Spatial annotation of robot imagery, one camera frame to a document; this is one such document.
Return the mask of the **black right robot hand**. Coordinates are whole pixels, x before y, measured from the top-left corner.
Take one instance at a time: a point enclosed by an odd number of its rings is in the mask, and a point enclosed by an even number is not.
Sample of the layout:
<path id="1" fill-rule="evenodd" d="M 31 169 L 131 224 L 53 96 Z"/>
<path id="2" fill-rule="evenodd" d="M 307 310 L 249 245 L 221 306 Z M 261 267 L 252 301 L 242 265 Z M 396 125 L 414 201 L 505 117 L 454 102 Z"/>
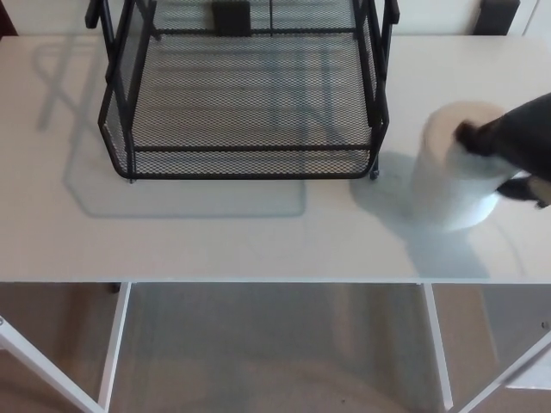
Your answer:
<path id="1" fill-rule="evenodd" d="M 455 141 L 478 157 L 500 159 L 522 177 L 511 177 L 496 192 L 538 209 L 550 206 L 550 94 L 539 96 L 482 126 L 463 121 Z"/>

